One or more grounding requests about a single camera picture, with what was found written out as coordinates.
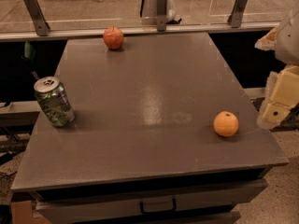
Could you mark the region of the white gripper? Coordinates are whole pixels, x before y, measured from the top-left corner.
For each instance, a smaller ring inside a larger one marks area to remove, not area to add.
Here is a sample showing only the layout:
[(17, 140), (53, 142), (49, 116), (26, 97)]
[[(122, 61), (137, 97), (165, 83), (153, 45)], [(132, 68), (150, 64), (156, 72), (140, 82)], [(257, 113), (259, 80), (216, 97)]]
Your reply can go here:
[(299, 3), (281, 21), (278, 28), (258, 39), (254, 48), (275, 50), (276, 58), (287, 65), (279, 73), (271, 72), (265, 87), (265, 98), (256, 120), (260, 128), (276, 128), (299, 104)]

